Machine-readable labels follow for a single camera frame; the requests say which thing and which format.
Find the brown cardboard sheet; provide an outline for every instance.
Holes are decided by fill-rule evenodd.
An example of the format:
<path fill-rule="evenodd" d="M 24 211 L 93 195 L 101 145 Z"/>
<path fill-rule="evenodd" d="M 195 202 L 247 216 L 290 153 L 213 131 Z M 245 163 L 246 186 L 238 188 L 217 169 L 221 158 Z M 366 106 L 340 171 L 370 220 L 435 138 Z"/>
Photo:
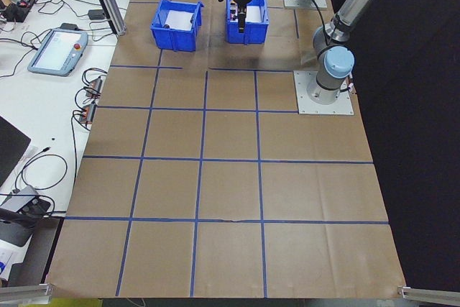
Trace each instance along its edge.
<path fill-rule="evenodd" d="M 159 50 L 132 0 L 47 281 L 60 296 L 392 298 L 404 277 L 359 113 L 297 113 L 316 12 L 268 0 L 264 45 Z M 331 11 L 323 13 L 331 18 Z"/>

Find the blue plastic bin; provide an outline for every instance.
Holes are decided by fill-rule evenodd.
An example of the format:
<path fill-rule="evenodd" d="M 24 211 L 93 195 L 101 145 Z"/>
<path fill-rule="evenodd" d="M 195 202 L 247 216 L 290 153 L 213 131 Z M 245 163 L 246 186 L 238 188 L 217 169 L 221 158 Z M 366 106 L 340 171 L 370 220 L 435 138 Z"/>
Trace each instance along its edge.
<path fill-rule="evenodd" d="M 150 29 L 158 48 L 163 50 L 183 50 L 193 52 L 196 50 L 196 36 L 201 26 L 201 8 L 203 3 L 182 3 L 179 1 L 160 0 L 157 12 L 152 20 Z M 165 28 L 169 11 L 190 12 L 193 14 L 190 30 Z"/>
<path fill-rule="evenodd" d="M 265 42 L 268 30 L 267 0 L 252 0 L 247 6 L 260 8 L 260 23 L 246 21 L 244 33 L 238 32 L 238 21 L 230 20 L 230 1 L 226 0 L 226 40 L 228 43 L 244 43 L 245 45 Z"/>

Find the small box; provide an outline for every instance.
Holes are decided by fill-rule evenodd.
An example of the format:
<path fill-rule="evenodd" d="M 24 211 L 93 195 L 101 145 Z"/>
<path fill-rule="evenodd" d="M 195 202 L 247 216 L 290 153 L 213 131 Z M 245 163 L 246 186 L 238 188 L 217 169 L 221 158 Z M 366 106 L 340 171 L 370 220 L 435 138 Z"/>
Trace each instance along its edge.
<path fill-rule="evenodd" d="M 158 48 L 195 51 L 202 7 L 201 1 L 194 4 L 160 0 L 150 26 Z"/>
<path fill-rule="evenodd" d="M 231 0 L 226 0 L 226 40 L 228 43 L 245 45 L 265 42 L 268 30 L 267 0 L 252 0 L 247 4 L 246 26 L 244 33 L 238 32 L 238 19 L 233 18 Z"/>

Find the power adapter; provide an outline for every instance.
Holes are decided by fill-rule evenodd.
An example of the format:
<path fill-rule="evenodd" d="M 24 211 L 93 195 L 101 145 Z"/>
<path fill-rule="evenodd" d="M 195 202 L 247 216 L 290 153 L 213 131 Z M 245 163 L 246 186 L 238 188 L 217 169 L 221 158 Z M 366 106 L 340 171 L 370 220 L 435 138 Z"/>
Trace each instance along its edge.
<path fill-rule="evenodd" d="M 91 102 L 89 105 L 83 107 L 83 112 L 78 120 L 80 124 L 92 124 L 94 115 L 96 114 L 96 102 Z"/>
<path fill-rule="evenodd" d="M 96 78 L 89 82 L 88 88 L 86 89 L 86 97 L 96 98 L 101 95 L 102 79 L 101 77 Z"/>
<path fill-rule="evenodd" d="M 106 14 L 104 14 L 103 10 L 89 10 L 88 17 L 89 19 L 105 19 Z"/>
<path fill-rule="evenodd" d="M 80 30 L 78 25 L 73 23 L 62 23 L 59 28 L 64 30 Z"/>

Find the desk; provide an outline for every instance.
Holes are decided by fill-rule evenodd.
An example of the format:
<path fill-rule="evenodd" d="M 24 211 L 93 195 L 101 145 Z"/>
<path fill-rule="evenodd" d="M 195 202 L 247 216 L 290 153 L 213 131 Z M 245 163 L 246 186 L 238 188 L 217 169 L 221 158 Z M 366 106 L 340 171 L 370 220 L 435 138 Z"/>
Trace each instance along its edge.
<path fill-rule="evenodd" d="M 197 51 L 172 52 L 148 30 L 158 1 L 131 0 L 47 277 L 57 295 L 395 297 L 357 96 L 354 116 L 296 109 L 318 15 L 268 0 L 265 44 L 230 45 L 224 7 L 201 0 Z"/>
<path fill-rule="evenodd" d="M 85 0 L 97 3 L 98 0 Z M 97 6 L 69 1 L 79 13 L 86 13 L 88 9 Z M 127 8 L 129 0 L 117 0 L 122 8 Z M 67 8 L 61 9 L 57 14 L 46 15 L 37 13 L 34 7 L 24 23 L 18 23 L 12 32 L 0 32 L 0 37 L 19 39 L 26 30 L 40 33 L 43 30 L 59 27 L 61 23 L 76 23 L 79 27 L 88 26 L 89 20 L 77 20 L 74 13 Z M 83 57 L 78 62 L 75 70 L 68 77 L 34 74 L 27 71 L 27 64 L 32 59 L 34 52 L 28 54 L 23 63 L 17 68 L 14 76 L 0 79 L 0 115 L 23 131 L 32 139 L 31 145 L 41 150 L 51 147 L 49 153 L 63 156 L 69 165 L 65 179 L 56 187 L 46 190 L 46 195 L 56 201 L 56 210 L 66 210 L 73 189 L 74 153 L 72 134 L 70 129 L 70 115 L 75 109 L 74 95 L 83 87 L 82 72 L 90 67 L 108 70 L 111 57 L 115 50 L 116 37 L 111 35 L 99 42 L 89 42 Z M 28 51 L 14 43 L 2 43 L 0 53 L 0 75 L 12 72 L 20 57 Z M 75 125 L 75 140 L 78 152 L 78 161 L 81 160 L 88 133 Z M 15 170 L 17 173 L 24 161 Z M 36 186 L 53 184 L 63 173 L 63 164 L 57 160 L 43 159 L 37 161 L 27 173 L 29 181 Z M 9 193 L 14 185 L 15 174 L 11 174 L 0 193 Z M 0 241 L 0 246 L 17 252 L 14 262 L 21 262 L 24 258 L 28 244 L 22 248 L 15 247 Z M 8 277 L 9 272 L 3 272 L 2 277 Z"/>

